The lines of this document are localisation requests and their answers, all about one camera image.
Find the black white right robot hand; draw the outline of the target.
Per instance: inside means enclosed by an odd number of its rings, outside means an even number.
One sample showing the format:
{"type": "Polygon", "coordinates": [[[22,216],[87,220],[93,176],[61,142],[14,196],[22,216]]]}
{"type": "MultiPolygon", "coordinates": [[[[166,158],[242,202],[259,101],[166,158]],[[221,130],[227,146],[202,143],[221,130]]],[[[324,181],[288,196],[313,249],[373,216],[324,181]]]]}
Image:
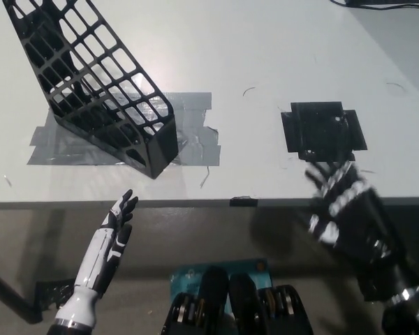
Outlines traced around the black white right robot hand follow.
{"type": "Polygon", "coordinates": [[[319,242],[363,267],[405,258],[381,198],[353,162],[312,163],[305,177],[316,187],[307,225],[319,242]]]}

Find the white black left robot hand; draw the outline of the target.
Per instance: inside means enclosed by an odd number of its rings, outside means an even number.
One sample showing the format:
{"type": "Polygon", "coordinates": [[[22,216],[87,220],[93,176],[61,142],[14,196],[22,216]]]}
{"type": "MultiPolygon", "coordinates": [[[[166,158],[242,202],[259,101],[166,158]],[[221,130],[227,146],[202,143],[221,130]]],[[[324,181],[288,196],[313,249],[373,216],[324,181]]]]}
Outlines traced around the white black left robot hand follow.
{"type": "Polygon", "coordinates": [[[112,281],[132,233],[129,221],[138,203],[131,189],[109,209],[82,259],[73,298],[100,299],[112,281]]]}

